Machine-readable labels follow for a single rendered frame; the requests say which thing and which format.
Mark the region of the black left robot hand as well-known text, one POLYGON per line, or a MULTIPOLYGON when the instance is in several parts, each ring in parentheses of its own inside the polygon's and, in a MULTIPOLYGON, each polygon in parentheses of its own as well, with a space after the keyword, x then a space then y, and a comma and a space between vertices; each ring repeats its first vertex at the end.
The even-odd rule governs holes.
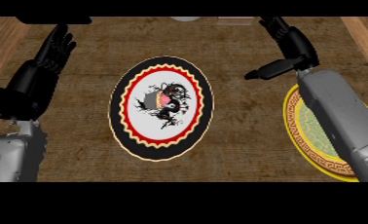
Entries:
POLYGON ((76 46, 67 26, 57 24, 33 59, 19 67, 5 88, 0 88, 0 119, 36 120, 45 112, 60 72, 76 46))

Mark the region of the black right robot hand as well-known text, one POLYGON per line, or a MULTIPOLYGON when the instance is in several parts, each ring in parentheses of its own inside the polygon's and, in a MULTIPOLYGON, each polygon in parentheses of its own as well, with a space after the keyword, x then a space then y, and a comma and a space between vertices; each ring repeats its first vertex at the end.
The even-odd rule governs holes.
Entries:
POLYGON ((304 70, 317 66, 316 50, 299 30, 289 26, 280 17, 261 17, 258 22, 276 41, 285 58, 249 71, 243 79, 270 80, 291 70, 304 70))

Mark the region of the dark grey pink cupcake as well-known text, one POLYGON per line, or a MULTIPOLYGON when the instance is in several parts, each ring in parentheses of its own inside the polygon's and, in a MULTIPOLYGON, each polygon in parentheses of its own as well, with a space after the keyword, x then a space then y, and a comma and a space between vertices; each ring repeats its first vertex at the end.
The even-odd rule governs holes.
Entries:
POLYGON ((186 101, 190 96, 186 87, 178 83, 162 82, 159 86, 150 85, 149 89, 143 99, 135 100, 134 108, 162 122, 162 129, 177 126, 183 122, 177 115, 183 115, 189 109, 186 101))

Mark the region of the yellow green patterned plate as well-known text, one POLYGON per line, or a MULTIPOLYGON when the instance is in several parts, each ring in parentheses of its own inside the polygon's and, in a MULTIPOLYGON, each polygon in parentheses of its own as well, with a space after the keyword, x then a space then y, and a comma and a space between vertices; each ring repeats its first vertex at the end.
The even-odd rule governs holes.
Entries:
POLYGON ((339 158, 329 138, 298 94, 298 85, 289 88, 283 100, 283 122, 291 143, 308 164, 333 179, 356 182, 347 162, 339 158))

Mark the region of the black red white plate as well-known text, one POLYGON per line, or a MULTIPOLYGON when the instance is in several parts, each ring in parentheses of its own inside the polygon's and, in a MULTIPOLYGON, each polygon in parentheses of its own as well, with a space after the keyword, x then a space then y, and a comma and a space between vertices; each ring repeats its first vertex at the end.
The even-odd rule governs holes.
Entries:
POLYGON ((156 56, 140 62, 125 73, 110 93, 109 128, 121 147, 143 161, 169 161, 184 154, 208 130, 214 96, 205 75, 196 66, 174 56, 156 56), (187 89, 189 109, 177 115, 183 122, 161 128, 162 122, 138 111, 135 100, 149 86, 178 83, 187 89))

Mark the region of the pale translucent block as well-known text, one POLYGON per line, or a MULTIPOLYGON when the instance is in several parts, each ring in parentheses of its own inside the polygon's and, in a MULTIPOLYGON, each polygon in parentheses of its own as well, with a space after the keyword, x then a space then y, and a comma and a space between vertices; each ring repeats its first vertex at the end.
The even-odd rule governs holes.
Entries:
POLYGON ((254 17, 217 17, 218 25, 251 25, 254 17))

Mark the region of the black flat object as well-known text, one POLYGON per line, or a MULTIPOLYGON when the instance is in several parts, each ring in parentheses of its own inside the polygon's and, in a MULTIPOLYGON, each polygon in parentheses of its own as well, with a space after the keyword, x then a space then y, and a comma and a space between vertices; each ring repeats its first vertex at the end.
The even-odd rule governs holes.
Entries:
POLYGON ((90 17, 35 17, 35 16, 16 16, 16 19, 25 24, 90 24, 90 17))

